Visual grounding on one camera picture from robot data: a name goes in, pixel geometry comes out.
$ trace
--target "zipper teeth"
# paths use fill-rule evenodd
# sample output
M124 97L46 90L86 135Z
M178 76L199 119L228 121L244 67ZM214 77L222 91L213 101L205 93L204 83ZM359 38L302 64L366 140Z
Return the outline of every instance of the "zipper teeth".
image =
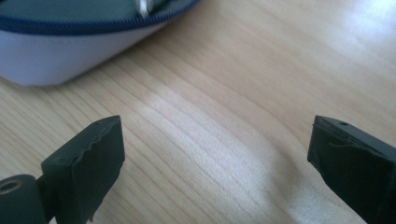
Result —
M132 30L168 21L194 7L199 0L191 0L186 6L164 15L131 18L115 21L55 22L31 21L0 16L0 31L29 35L94 35Z

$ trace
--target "zipper pull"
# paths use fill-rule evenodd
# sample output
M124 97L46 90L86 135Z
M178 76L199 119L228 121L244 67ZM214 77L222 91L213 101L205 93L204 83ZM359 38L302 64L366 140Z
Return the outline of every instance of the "zipper pull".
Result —
M136 5L137 11L143 18L146 18L154 8L153 0L136 0Z

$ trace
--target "wooden table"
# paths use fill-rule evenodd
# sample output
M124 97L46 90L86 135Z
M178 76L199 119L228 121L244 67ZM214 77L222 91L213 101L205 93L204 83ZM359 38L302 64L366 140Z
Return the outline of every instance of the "wooden table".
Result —
M393 1L203 0L62 86L0 80L0 178L121 115L94 223L364 223L306 160L316 114L396 146Z

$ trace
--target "zipper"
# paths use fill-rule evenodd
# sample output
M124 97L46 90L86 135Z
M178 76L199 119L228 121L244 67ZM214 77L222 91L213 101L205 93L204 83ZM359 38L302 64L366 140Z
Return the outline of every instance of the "zipper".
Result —
M176 2L183 6L172 8ZM149 15L115 21L56 22L33 21L0 15L0 31L25 35L99 35L143 28L170 21L193 8L199 0L171 0L168 7Z

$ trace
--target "light wood surface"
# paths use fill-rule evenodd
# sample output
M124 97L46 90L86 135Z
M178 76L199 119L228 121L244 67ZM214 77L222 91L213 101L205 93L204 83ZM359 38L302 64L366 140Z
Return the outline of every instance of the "light wood surface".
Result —
M59 87L0 80L0 178L121 115L93 223L364 223L307 162L316 114L396 146L396 4L203 0Z

